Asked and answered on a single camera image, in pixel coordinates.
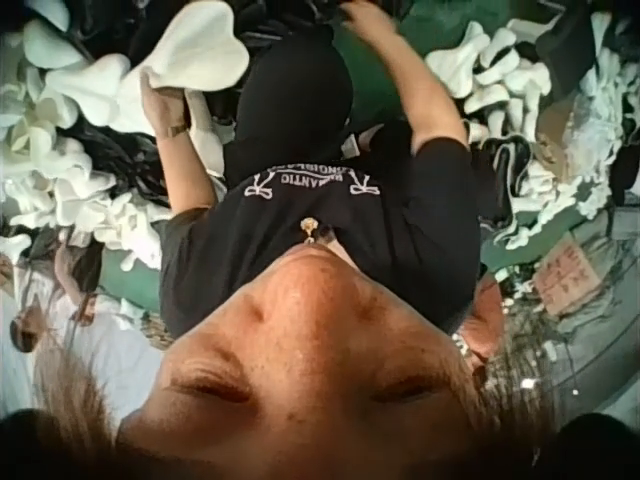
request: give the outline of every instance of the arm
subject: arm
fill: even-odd
[[[468,148],[467,133],[453,100],[407,41],[393,34],[372,47],[387,67],[413,129],[412,152],[434,138],[451,138]]]
[[[175,137],[158,138],[158,152],[169,192],[171,211],[179,215],[217,203],[213,184],[185,131]]]

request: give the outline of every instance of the hair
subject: hair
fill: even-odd
[[[24,478],[25,472],[33,478],[37,474],[119,480],[218,478],[206,465],[157,458],[115,442],[91,366],[49,341],[48,337],[43,339],[45,345],[36,362],[36,395],[43,411],[19,413],[2,422],[13,423],[14,430],[16,422],[29,426],[25,429],[23,425],[26,433],[15,442],[11,441],[11,425],[0,428],[1,435],[9,437],[7,441],[0,439],[9,446],[0,452],[4,456],[0,461],[3,478]],[[485,414],[474,425],[476,448],[446,464],[425,465],[412,478],[457,479],[487,472],[494,479],[506,480],[530,474],[540,447],[555,433],[553,409],[545,394],[548,390],[542,385],[537,390],[513,388],[523,376],[539,377],[541,373],[532,372],[530,362],[518,356],[502,352],[489,368],[491,378],[497,381],[480,390]],[[43,461],[34,462],[34,458]]]
[[[40,342],[37,334],[23,330],[15,320],[9,324],[9,338],[16,350],[22,353],[33,352]]]

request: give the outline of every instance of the black t-shirt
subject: black t-shirt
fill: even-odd
[[[161,316],[180,336],[306,238],[333,227],[360,270],[453,333],[473,301],[480,233],[470,153],[436,139],[409,162],[402,193],[339,165],[274,167],[210,210],[172,219],[163,237]]]

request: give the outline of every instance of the green surface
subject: green surface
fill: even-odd
[[[470,20],[480,22],[488,33],[510,18],[546,22],[549,12],[535,0],[416,0],[399,24],[399,31],[421,54],[435,49],[453,48],[462,39]],[[352,118],[356,121],[384,121],[401,114],[400,102],[391,79],[375,55],[350,32],[338,26],[334,44],[349,68],[355,91]],[[529,263],[544,255],[556,241],[583,218],[568,209],[553,219],[527,246],[507,251],[487,243],[483,261],[492,271],[508,265]],[[106,250],[103,256],[101,285],[115,297],[124,297],[149,311],[159,308],[159,274],[136,262],[131,272],[122,272],[122,252]]]

